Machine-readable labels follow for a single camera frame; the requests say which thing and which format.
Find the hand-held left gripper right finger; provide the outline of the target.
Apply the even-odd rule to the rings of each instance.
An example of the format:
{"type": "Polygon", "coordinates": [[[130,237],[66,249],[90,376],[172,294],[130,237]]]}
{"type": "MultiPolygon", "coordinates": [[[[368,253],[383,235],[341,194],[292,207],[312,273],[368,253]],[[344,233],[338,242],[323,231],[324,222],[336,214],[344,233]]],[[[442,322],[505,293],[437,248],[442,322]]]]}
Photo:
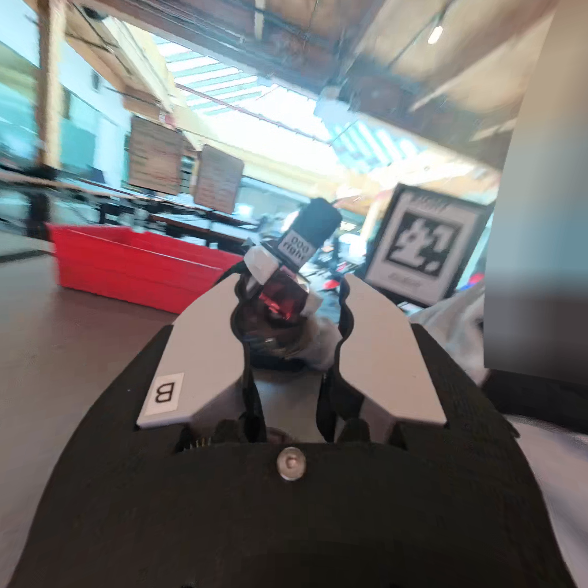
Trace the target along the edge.
{"type": "Polygon", "coordinates": [[[323,439],[334,442],[362,421],[387,444],[399,423],[444,428],[447,417],[407,316],[355,275],[341,283],[341,340],[324,374],[316,409],[323,439]]]}

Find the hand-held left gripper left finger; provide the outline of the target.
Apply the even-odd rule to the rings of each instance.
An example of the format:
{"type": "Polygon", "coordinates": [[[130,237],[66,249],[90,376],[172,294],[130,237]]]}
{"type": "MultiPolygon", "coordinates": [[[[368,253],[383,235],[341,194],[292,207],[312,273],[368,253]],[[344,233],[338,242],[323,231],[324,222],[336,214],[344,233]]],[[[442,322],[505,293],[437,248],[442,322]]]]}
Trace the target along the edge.
{"type": "Polygon", "coordinates": [[[234,420],[248,441],[268,441],[249,351],[236,329],[240,281],[232,273],[175,319],[136,419],[139,430],[181,425],[212,437],[221,422],[234,420]]]}

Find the red translucent cube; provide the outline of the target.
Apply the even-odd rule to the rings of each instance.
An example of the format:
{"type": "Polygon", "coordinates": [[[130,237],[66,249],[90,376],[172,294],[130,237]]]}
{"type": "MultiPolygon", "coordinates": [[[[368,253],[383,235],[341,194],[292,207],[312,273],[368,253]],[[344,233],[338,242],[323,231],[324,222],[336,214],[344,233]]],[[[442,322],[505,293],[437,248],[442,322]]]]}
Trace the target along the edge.
{"type": "Polygon", "coordinates": [[[302,318],[309,295],[308,284],[282,266],[261,286],[257,299],[271,320],[294,324],[302,318]]]}

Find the person's right forearm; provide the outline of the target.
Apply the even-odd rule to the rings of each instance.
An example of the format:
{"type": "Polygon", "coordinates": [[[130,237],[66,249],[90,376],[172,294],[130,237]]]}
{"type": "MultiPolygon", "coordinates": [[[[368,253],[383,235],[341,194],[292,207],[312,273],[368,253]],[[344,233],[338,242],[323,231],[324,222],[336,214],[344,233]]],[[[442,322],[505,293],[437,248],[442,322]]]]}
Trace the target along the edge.
{"type": "MultiPolygon", "coordinates": [[[[409,317],[410,322],[425,328],[478,387],[489,377],[483,353],[484,291],[482,279],[409,317]]],[[[312,316],[303,330],[298,349],[289,358],[299,359],[311,369],[326,371],[334,363],[335,347],[341,339],[333,321],[312,316]]]]}

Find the grey desk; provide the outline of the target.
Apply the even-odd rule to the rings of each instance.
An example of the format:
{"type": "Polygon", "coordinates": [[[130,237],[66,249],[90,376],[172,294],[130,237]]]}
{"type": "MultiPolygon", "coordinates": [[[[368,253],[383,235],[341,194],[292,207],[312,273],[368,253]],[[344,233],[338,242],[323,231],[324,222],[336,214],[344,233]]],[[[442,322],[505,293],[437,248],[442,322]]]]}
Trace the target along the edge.
{"type": "Polygon", "coordinates": [[[63,289],[48,256],[1,265],[1,532],[28,525],[92,403],[173,314],[63,289]]]}

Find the person's right hand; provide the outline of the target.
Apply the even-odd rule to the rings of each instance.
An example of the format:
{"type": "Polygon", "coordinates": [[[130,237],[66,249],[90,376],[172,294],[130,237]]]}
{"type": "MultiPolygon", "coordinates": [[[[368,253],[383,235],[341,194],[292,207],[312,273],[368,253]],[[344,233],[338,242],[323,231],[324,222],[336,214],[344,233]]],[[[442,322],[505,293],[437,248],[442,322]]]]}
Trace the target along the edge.
{"type": "Polygon", "coordinates": [[[284,320],[278,316],[243,315],[239,320],[242,340],[249,349],[252,368],[298,373],[305,362],[295,357],[305,341],[307,319],[284,320]]]}

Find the handwritten notice board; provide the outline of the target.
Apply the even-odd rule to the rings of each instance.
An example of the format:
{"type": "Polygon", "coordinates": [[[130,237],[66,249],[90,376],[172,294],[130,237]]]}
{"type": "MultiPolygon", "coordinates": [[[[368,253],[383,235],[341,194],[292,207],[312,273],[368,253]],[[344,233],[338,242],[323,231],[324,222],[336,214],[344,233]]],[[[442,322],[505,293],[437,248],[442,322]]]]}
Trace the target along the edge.
{"type": "Polygon", "coordinates": [[[128,184],[165,195],[178,195],[184,154],[181,131],[140,116],[131,119],[128,184]]]}
{"type": "Polygon", "coordinates": [[[231,215],[244,167],[242,159],[205,143],[190,187],[195,205],[231,215]]]}

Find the framed marker sign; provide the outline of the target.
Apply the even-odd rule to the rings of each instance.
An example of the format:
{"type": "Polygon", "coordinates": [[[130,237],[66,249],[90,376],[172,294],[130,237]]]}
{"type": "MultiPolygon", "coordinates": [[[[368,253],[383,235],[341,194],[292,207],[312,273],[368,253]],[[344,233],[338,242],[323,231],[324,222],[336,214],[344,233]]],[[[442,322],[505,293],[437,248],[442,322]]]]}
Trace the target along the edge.
{"type": "Polygon", "coordinates": [[[494,208],[398,184],[366,254],[364,281],[395,303],[421,308],[451,297],[494,208]]]}

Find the red plastic bin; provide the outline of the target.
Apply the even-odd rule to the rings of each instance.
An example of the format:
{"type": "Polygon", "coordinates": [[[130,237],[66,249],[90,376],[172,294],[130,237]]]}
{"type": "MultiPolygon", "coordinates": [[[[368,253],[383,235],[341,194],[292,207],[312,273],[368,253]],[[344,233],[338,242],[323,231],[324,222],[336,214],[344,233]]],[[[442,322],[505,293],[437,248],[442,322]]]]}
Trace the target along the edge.
{"type": "Polygon", "coordinates": [[[174,314],[243,259],[123,226],[50,224],[48,233],[61,287],[174,314]]]}

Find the wooden pillar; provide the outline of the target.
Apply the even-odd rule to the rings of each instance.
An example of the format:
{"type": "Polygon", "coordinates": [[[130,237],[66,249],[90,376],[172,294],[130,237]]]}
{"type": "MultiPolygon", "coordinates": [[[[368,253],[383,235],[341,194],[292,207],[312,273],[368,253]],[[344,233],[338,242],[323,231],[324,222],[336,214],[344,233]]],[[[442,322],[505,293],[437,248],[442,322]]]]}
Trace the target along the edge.
{"type": "Polygon", "coordinates": [[[66,1],[37,1],[40,66],[37,75],[35,119],[42,166],[61,166],[63,87],[59,79],[61,45],[65,39],[66,1]]]}

